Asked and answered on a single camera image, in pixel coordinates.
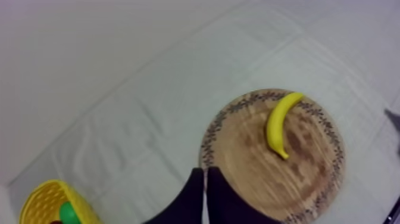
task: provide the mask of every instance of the wooden plate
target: wooden plate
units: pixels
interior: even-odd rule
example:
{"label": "wooden plate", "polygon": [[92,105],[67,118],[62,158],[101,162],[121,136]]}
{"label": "wooden plate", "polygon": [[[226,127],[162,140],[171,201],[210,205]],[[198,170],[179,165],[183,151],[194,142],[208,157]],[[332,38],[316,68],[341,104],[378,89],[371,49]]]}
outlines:
{"label": "wooden plate", "polygon": [[201,166],[218,166],[253,208],[285,223],[310,223],[333,201],[345,172],[343,141],[322,107],[304,98],[286,115],[284,161],[267,146],[264,126],[290,91],[263,89],[242,95],[210,123]]}

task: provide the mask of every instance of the white surface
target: white surface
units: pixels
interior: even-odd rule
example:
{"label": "white surface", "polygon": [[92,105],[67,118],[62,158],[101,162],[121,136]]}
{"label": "white surface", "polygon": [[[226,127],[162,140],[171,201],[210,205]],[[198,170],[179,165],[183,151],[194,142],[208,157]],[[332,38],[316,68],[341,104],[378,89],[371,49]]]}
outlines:
{"label": "white surface", "polygon": [[285,88],[318,101],[345,141],[342,190],[316,223],[382,223],[400,195],[398,134],[383,114],[400,111],[399,15],[394,0],[239,5],[69,128],[10,185],[14,210],[57,174],[105,223],[143,222],[197,166],[203,133],[221,107],[254,89]]}
{"label": "white surface", "polygon": [[241,1],[1,1],[0,184],[126,77]]}
{"label": "white surface", "polygon": [[0,223],[17,223],[9,201],[8,189],[0,186]]}

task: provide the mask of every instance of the white tablecloth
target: white tablecloth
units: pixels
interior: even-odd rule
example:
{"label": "white tablecloth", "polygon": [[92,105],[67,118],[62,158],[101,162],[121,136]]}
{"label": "white tablecloth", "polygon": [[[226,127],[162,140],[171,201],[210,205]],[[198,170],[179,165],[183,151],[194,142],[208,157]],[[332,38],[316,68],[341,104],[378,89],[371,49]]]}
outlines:
{"label": "white tablecloth", "polygon": [[169,49],[60,136],[9,186],[60,178],[105,223],[140,223],[179,193],[209,122],[260,88],[305,93],[345,141],[342,189],[316,223],[382,223],[400,195],[400,11],[396,0],[246,1]]}

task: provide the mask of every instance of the plastic basket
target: plastic basket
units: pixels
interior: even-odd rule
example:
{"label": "plastic basket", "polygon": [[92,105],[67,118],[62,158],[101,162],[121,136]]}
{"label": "plastic basket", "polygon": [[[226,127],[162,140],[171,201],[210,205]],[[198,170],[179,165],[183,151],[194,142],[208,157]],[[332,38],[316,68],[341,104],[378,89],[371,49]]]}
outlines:
{"label": "plastic basket", "polygon": [[59,180],[39,185],[22,208],[20,224],[47,224],[59,220],[61,205],[69,201],[81,224],[101,224],[91,206],[72,187]]}

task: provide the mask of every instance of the banana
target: banana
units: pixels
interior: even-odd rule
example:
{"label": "banana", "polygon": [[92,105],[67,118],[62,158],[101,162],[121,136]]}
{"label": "banana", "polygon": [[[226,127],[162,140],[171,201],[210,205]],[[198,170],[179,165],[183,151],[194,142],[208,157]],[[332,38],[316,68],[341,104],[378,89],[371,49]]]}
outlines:
{"label": "banana", "polygon": [[303,96],[304,95],[300,92],[292,92],[283,97],[271,112],[267,125],[265,126],[269,146],[283,159],[289,158],[289,155],[283,148],[283,122],[286,113],[288,113],[288,111],[297,104]]}

